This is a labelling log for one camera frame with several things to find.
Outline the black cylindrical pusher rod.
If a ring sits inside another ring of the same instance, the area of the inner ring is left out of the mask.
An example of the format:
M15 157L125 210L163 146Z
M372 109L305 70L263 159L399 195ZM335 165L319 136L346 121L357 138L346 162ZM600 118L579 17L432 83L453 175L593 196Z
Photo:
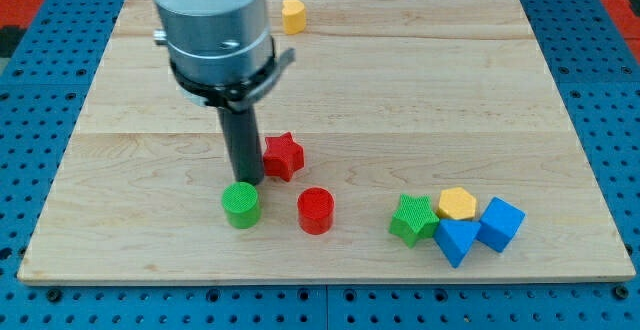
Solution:
M264 165L254 109L219 108L218 116L235 180L258 185L264 179Z

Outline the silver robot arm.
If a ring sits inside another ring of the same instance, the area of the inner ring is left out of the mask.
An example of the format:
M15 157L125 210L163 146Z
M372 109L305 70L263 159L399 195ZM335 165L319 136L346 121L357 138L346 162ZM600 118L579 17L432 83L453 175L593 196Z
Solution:
M217 110L234 177L259 184L265 170L254 105L295 60L278 53L266 0L154 0L154 40L184 96Z

